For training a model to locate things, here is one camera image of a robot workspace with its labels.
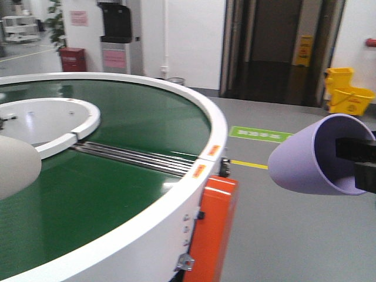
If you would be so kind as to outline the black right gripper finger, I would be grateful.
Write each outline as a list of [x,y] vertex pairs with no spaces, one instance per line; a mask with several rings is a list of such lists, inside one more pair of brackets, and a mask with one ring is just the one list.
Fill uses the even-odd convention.
[[355,186],[360,190],[374,193],[376,192],[376,168],[375,163],[357,162],[354,164]]
[[375,141],[342,137],[335,140],[336,156],[353,162],[374,162]]

